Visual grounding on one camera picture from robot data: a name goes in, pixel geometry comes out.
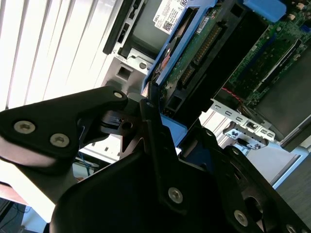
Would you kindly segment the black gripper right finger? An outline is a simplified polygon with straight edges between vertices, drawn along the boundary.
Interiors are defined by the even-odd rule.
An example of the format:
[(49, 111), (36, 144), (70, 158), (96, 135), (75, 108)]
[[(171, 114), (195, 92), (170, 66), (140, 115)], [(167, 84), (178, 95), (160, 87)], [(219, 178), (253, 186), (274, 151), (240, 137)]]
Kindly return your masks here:
[(225, 209), (240, 233), (309, 233), (310, 228), (236, 147), (221, 148), (215, 135), (199, 128), (203, 164), (211, 169)]

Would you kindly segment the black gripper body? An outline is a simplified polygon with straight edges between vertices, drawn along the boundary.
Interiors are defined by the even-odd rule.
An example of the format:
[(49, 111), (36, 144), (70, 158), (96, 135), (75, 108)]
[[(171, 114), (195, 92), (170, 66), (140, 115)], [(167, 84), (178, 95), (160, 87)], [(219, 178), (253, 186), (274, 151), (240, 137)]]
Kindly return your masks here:
[(70, 188), (52, 233), (224, 233), (234, 231), (229, 154), (205, 130), (178, 158), (158, 111), (143, 110), (129, 154)]

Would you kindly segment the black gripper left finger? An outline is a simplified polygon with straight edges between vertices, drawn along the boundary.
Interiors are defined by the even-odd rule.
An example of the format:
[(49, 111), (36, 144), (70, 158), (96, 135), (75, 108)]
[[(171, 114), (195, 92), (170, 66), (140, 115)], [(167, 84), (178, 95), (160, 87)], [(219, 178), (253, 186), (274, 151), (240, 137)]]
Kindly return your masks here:
[(5, 110), (0, 114), (0, 157), (38, 174), (59, 176), (69, 171), (79, 149), (116, 134), (122, 159), (138, 133), (141, 112), (159, 112), (158, 94), (156, 83), (148, 84), (147, 96), (139, 101), (104, 86)]

